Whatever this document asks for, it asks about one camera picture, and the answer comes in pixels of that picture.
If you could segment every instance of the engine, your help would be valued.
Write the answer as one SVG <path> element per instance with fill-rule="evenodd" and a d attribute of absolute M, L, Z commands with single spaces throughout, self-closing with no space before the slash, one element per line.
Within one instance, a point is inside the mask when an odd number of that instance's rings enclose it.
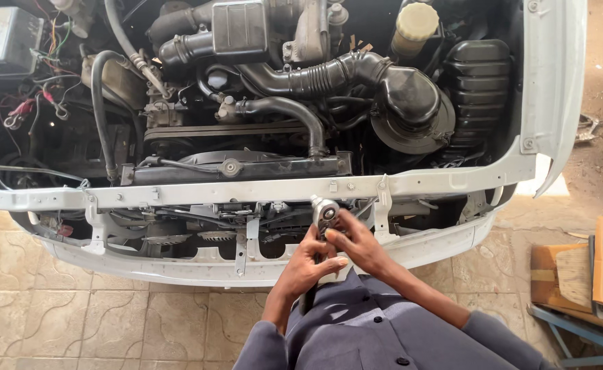
<path fill-rule="evenodd" d="M 38 170 L 0 171 L 1 188 L 395 174 L 506 150 L 518 1 L 119 3 L 0 8 L 15 13 L 0 11 L 15 34 L 0 53 L 0 165 Z M 216 242 L 235 238 L 224 223 L 290 206 L 113 214 L 156 239 L 187 233 L 163 217 L 192 220 Z"/>

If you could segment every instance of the tiled floor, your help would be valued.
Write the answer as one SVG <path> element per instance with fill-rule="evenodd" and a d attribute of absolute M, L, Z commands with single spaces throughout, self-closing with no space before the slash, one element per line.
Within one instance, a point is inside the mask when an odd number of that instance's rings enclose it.
<path fill-rule="evenodd" d="M 575 239 L 529 230 L 514 217 L 527 200 L 514 201 L 509 219 L 503 214 L 481 245 L 412 272 L 457 303 L 499 317 L 554 359 L 549 337 L 524 310 L 528 252 L 535 243 Z M 93 273 L 53 259 L 0 212 L 0 370 L 231 369 L 267 291 Z"/>

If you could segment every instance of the brake fluid reservoir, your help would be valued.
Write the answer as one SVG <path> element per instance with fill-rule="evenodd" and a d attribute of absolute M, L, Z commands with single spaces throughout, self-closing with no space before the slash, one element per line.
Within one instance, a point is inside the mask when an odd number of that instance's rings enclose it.
<path fill-rule="evenodd" d="M 425 3 L 405 6 L 397 15 L 391 47 L 400 58 L 411 59 L 420 53 L 425 41 L 438 27 L 438 13 Z"/>

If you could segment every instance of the car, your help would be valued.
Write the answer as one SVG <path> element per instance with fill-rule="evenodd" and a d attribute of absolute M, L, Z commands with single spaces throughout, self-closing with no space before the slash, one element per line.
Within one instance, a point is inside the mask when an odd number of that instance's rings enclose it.
<path fill-rule="evenodd" d="M 0 209 L 86 269 L 272 286 L 311 196 L 426 265 L 573 146 L 584 0 L 117 3 L 0 7 Z"/>

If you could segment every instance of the gray shirt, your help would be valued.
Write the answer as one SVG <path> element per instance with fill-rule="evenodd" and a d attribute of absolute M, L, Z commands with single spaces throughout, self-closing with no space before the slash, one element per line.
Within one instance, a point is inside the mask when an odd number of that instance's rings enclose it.
<path fill-rule="evenodd" d="M 494 317 L 473 311 L 459 330 L 352 269 L 344 282 L 323 285 L 305 316 L 295 304 L 285 336 L 256 323 L 233 370 L 548 368 Z"/>

